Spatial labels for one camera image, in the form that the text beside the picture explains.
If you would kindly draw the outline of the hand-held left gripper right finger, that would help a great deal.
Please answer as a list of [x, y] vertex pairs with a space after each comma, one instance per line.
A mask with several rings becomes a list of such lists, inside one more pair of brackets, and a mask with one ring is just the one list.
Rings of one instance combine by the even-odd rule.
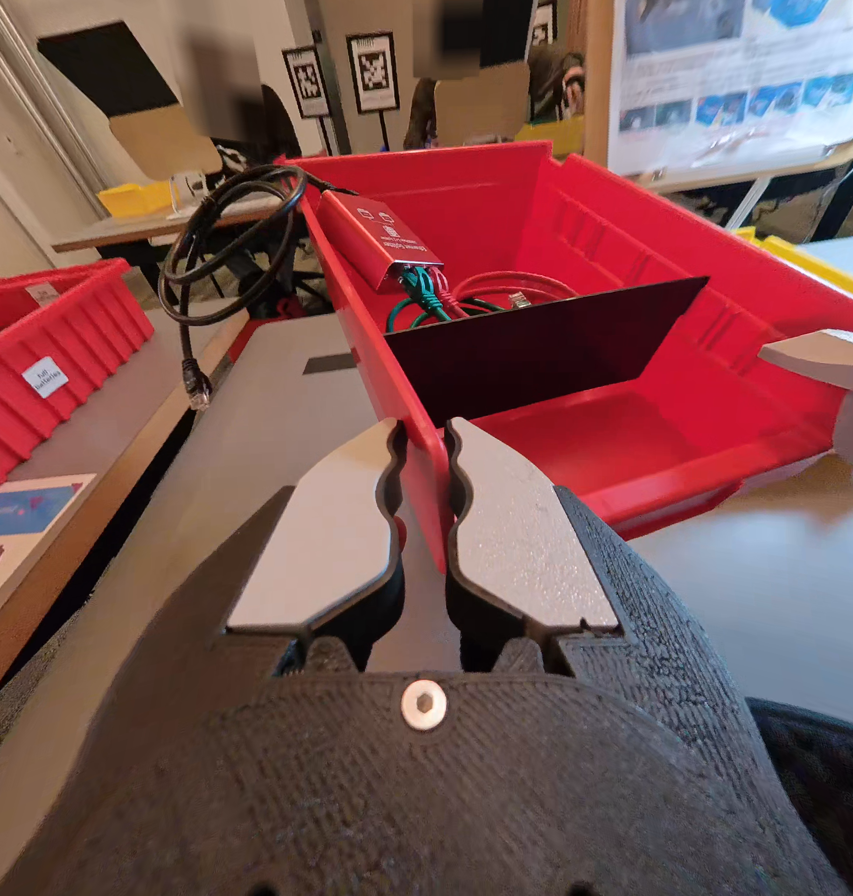
[[563, 658], [566, 644], [620, 647], [621, 602], [566, 490], [464, 418], [447, 421], [444, 441], [454, 516], [445, 605], [461, 657], [499, 658], [523, 638], [543, 658]]

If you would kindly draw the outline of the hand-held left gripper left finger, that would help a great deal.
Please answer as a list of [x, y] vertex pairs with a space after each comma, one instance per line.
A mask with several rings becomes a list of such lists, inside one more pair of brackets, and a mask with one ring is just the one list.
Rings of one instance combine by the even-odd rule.
[[228, 613], [226, 633], [286, 636], [304, 651], [322, 637], [369, 655], [405, 601], [402, 422], [382, 420], [302, 476]]

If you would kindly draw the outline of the yellow storage bin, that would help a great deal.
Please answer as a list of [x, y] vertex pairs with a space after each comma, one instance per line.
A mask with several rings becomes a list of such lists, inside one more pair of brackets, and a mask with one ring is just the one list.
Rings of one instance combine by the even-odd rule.
[[739, 228], [734, 231], [734, 235], [758, 247], [761, 251], [779, 258], [781, 262], [805, 275], [853, 297], [853, 274], [814, 257], [809, 252], [803, 251], [798, 245], [774, 236], [757, 238], [756, 228], [753, 226]]
[[513, 140], [517, 142], [545, 141], [551, 144], [552, 156], [564, 161], [571, 155], [584, 152], [585, 117], [574, 116], [552, 122], [526, 124]]

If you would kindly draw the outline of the red storage bin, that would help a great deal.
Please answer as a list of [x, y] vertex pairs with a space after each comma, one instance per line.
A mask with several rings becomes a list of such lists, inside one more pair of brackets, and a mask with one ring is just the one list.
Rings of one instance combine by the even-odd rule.
[[[853, 297], [576, 155], [514, 142], [299, 160], [301, 208], [378, 418], [403, 421], [401, 482], [444, 569], [454, 523], [445, 424], [463, 418], [568, 488], [625, 539], [706, 512], [747, 481], [828, 453], [845, 390], [759, 358], [853, 332]], [[353, 260], [379, 224], [450, 285], [529, 273], [563, 299], [408, 329], [388, 263]]]

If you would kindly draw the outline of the red ethernet coupler box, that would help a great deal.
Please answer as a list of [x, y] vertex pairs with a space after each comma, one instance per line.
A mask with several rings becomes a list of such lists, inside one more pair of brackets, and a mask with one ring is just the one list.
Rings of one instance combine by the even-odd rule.
[[316, 219], [326, 240], [371, 289], [385, 291], [409, 268], [442, 270], [442, 259], [385, 203], [328, 190]]

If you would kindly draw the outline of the wooden table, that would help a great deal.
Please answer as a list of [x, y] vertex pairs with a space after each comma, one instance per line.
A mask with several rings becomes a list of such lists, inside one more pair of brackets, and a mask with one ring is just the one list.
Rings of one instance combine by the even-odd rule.
[[7, 486], [93, 474], [88, 487], [0, 586], [0, 683], [175, 430], [188, 402], [176, 328], [149, 311], [149, 342], [18, 465]]

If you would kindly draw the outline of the blue printed paper card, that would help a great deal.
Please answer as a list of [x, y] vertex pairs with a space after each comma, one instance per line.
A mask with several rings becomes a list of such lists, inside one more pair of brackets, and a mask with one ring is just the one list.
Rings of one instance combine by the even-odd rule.
[[52, 545], [97, 476], [9, 481], [0, 486], [0, 609]]

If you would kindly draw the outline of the red ribbed crate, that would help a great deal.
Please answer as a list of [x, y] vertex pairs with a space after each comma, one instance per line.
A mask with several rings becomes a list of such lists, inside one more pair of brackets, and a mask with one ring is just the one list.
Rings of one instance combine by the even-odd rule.
[[124, 259], [0, 279], [0, 486], [146, 342]]

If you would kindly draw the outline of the long wooden workbench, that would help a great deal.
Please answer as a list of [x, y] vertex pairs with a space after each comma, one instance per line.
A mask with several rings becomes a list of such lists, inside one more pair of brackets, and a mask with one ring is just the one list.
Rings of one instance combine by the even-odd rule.
[[[275, 197], [254, 196], [231, 204], [219, 215], [217, 228], [236, 227], [247, 222], [267, 218], [278, 206]], [[51, 244], [57, 253], [99, 249], [106, 245], [121, 245], [144, 240], [176, 236], [183, 230], [193, 210], [167, 216], [141, 218], [106, 218], [67, 238], [57, 238]]]

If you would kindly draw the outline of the small yellow bin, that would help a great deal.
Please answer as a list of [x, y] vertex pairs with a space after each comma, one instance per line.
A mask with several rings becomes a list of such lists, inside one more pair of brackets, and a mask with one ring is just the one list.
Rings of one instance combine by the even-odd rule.
[[169, 181], [119, 185], [98, 192], [97, 198], [108, 214], [117, 219], [164, 215], [174, 210]]

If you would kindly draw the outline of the cardboard box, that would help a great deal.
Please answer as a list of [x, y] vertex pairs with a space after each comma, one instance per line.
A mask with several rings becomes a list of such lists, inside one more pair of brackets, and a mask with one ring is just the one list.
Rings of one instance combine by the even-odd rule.
[[108, 119], [110, 132], [152, 181], [195, 172], [216, 174], [222, 159], [208, 136], [197, 133], [180, 103]]

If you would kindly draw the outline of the black panel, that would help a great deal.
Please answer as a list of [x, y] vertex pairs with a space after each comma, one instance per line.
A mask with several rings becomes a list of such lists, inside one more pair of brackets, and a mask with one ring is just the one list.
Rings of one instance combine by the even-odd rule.
[[42, 37], [36, 48], [108, 119], [178, 104], [124, 21]]

